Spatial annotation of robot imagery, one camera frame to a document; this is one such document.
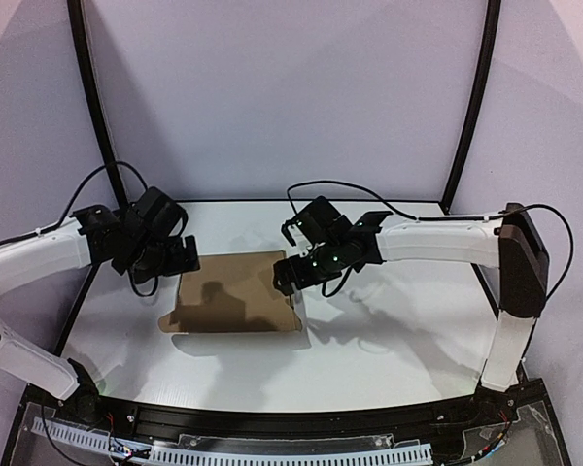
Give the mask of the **brown cardboard box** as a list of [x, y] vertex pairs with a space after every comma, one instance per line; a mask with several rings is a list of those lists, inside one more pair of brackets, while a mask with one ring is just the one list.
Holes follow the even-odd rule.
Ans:
[[181, 276], [175, 306], [158, 320], [167, 334], [288, 333], [302, 328], [293, 300], [273, 286], [282, 250], [203, 255]]

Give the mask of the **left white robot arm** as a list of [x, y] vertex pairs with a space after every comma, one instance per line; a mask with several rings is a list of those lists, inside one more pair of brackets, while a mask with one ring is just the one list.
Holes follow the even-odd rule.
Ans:
[[[199, 270], [186, 210], [156, 187], [124, 209], [79, 209], [57, 224], [0, 243], [0, 297], [68, 270], [105, 262], [131, 286]], [[0, 370], [60, 401], [86, 423], [101, 418], [99, 391], [86, 367], [26, 340], [0, 319]]]

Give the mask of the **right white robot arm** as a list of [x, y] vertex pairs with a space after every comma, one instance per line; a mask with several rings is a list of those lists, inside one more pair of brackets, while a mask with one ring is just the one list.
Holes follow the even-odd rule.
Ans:
[[469, 263], [499, 272], [499, 313], [480, 383], [496, 392], [514, 385], [516, 370], [548, 300], [549, 253], [527, 207], [496, 214], [406, 217], [369, 211], [350, 221], [323, 196], [281, 231], [299, 254], [276, 262], [273, 286], [285, 296], [347, 278], [367, 265], [404, 260]]

